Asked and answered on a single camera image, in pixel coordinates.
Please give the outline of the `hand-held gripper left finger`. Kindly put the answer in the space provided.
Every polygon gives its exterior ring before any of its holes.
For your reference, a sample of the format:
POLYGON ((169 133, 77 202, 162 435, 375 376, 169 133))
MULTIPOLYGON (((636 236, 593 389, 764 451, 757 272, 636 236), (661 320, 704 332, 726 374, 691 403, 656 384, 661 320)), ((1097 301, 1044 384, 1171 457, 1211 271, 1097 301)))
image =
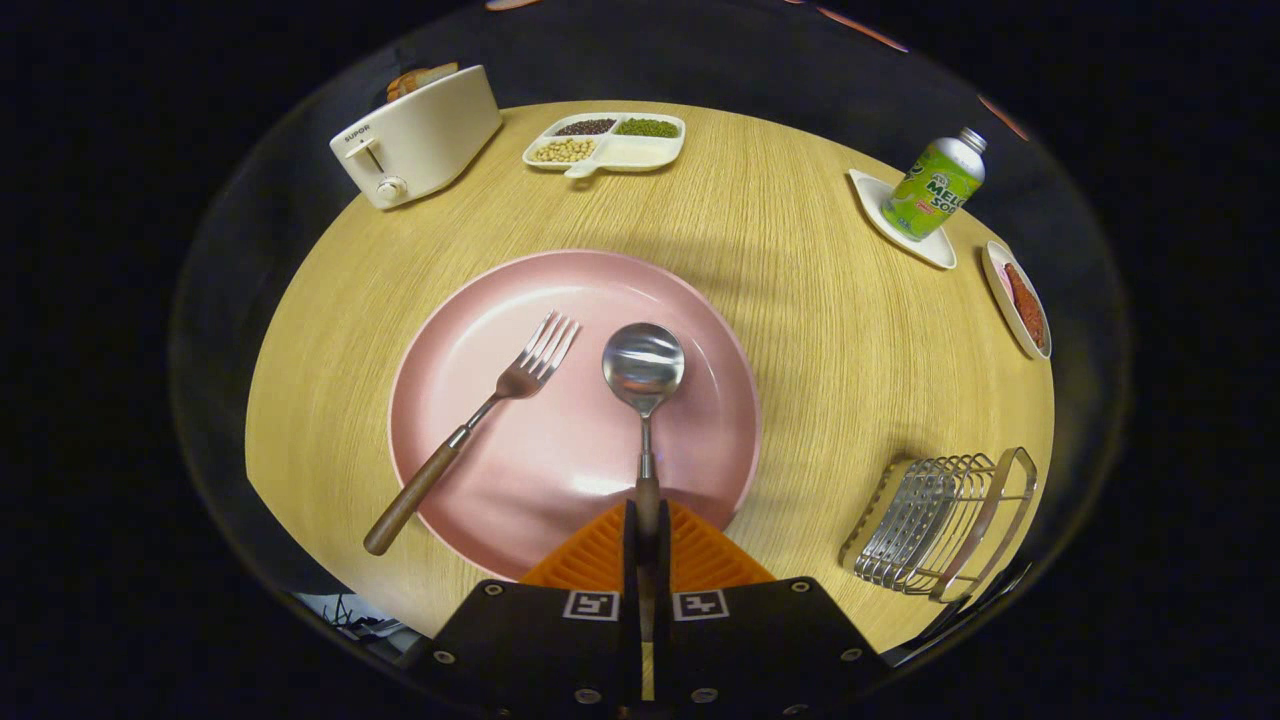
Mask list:
POLYGON ((406 676, 468 716, 636 716, 643 703, 636 510, 621 506, 617 591, 479 582, 406 676))

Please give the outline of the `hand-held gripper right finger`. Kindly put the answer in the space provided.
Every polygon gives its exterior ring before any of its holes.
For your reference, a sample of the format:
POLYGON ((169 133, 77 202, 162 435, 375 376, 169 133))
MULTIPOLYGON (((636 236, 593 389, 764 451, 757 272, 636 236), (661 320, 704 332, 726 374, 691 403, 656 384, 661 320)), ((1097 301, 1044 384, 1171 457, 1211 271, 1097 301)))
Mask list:
POLYGON ((675 507, 655 557, 655 706, 664 716, 836 716, 891 666, 812 577, 675 588, 675 507))

